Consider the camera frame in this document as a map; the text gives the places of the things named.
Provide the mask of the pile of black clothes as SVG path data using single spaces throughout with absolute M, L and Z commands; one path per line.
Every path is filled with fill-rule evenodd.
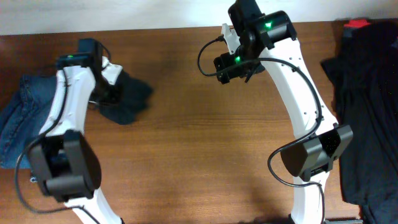
M 338 121 L 353 131 L 340 157 L 343 199 L 365 223 L 397 223 L 397 23 L 350 22 L 337 55 L 321 66 Z

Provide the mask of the black t-shirt with white logo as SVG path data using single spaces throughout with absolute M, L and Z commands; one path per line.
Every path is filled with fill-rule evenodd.
M 120 102 L 112 106 L 100 106 L 99 112 L 114 123 L 131 124 L 148 107 L 147 100 L 153 93 L 153 88 L 146 82 L 131 77 L 124 70 L 118 76 L 116 86 L 121 88 Z

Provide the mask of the red object at corner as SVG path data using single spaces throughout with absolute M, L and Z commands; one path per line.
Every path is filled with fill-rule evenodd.
M 359 29 L 362 27 L 366 27 L 370 24 L 371 23 L 367 19 L 353 19 L 344 24 L 343 27 L 345 29 Z

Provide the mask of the folded blue denim jeans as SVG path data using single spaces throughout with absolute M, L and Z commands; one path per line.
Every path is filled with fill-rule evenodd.
M 24 75 L 1 111 L 1 168 L 13 169 L 25 143 L 38 134 L 52 106 L 56 77 Z

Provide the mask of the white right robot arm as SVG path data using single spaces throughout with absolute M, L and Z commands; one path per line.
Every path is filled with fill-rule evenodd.
M 216 77 L 250 79 L 267 71 L 289 114 L 294 141 L 275 155 L 294 178 L 292 223 L 326 223 L 325 184 L 334 162 L 353 138 L 324 104 L 303 60 L 293 23 L 284 11 L 264 14 L 255 1 L 236 1 L 223 24 L 221 41 L 228 46 L 215 58 Z

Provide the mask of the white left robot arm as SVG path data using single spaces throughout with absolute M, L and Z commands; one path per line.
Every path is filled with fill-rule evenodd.
M 42 210 L 23 202 L 34 213 L 73 210 L 82 223 L 123 223 L 101 190 L 100 162 L 84 136 L 89 103 L 116 106 L 122 97 L 116 80 L 123 68 L 103 56 L 105 51 L 99 41 L 81 39 L 77 53 L 56 62 L 57 86 L 49 115 L 22 155 L 40 191 L 63 206 Z

